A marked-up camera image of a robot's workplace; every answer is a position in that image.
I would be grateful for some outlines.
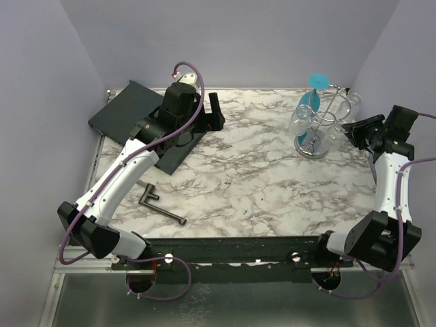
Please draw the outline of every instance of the gray wall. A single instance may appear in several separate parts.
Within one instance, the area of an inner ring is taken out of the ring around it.
[[[37,326],[106,94],[57,0],[3,0],[0,30],[0,325]]]
[[[401,0],[354,83],[361,118],[387,115],[393,104],[436,114],[436,1]],[[436,121],[419,118],[409,141],[416,158],[436,156]],[[410,209],[423,237],[413,252],[429,313],[436,322],[436,162],[411,169]]]
[[[166,87],[180,60],[210,87],[350,86],[398,0],[61,0],[108,88]]]

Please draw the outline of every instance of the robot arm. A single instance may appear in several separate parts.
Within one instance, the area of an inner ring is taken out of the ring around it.
[[[399,250],[399,228],[396,218],[396,192],[399,169],[414,159],[414,147],[405,141],[418,113],[394,106],[385,123],[383,115],[346,124],[345,135],[359,149],[371,147],[374,152],[377,189],[374,209],[348,233],[328,231],[323,235],[329,252],[350,255],[372,266],[392,271]],[[409,171],[401,183],[403,259],[421,239],[421,229],[412,225],[408,206]]]
[[[74,225],[72,238],[97,259],[104,258],[109,253],[136,259],[146,248],[146,241],[141,236],[108,227],[108,224],[121,200],[135,182],[156,164],[168,149],[177,145],[179,136],[157,144],[150,151],[138,153],[127,163],[124,160],[146,144],[163,138],[186,124],[198,107],[200,95],[197,75],[193,72],[184,76],[179,75],[175,74],[173,77],[183,82],[175,82],[168,87],[162,105],[137,123],[120,155],[100,180],[74,204],[64,202],[58,208],[58,215],[65,229],[68,229],[80,211],[88,208]],[[212,113],[206,114],[202,108],[184,133],[223,129],[225,119],[219,107],[217,94],[210,93],[209,99]],[[90,203],[89,199],[93,197],[95,190],[99,189],[109,176],[111,177],[108,183]]]

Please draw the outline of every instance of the white marble surface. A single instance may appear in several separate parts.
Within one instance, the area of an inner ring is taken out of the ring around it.
[[[285,131],[306,91],[216,90],[224,130],[207,133],[172,176],[153,167],[141,178],[156,185],[156,205],[187,225],[139,206],[138,185],[111,224],[151,238],[318,235],[354,225],[373,205],[367,156],[350,144],[320,160],[296,152]],[[120,150],[105,139],[98,178]]]

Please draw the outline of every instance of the metal floor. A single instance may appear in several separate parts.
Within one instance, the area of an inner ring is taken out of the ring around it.
[[[159,285],[154,295],[177,293],[182,285]],[[340,290],[365,294],[374,282],[362,272],[344,272]],[[173,302],[127,295],[122,274],[66,275],[54,325],[69,326],[419,326],[403,274],[378,296],[343,300],[313,284],[195,284]]]

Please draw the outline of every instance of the allen key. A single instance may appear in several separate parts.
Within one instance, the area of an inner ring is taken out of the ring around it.
[[[151,210],[153,210],[153,211],[155,211],[157,213],[160,213],[163,216],[166,216],[168,218],[176,220],[182,226],[186,225],[187,220],[185,218],[179,217],[178,215],[175,215],[174,213],[171,213],[171,212],[169,212],[167,210],[159,208],[158,206],[153,206],[152,204],[149,204],[147,202],[148,199],[153,199],[153,200],[156,200],[156,201],[158,201],[158,199],[159,199],[159,196],[153,193],[153,191],[156,188],[153,184],[147,183],[146,185],[143,185],[141,183],[139,185],[145,187],[144,194],[142,194],[142,196],[141,196],[141,198],[139,199],[139,202],[138,202],[138,204],[140,206],[145,206],[146,208],[149,208],[149,209],[151,209]]]

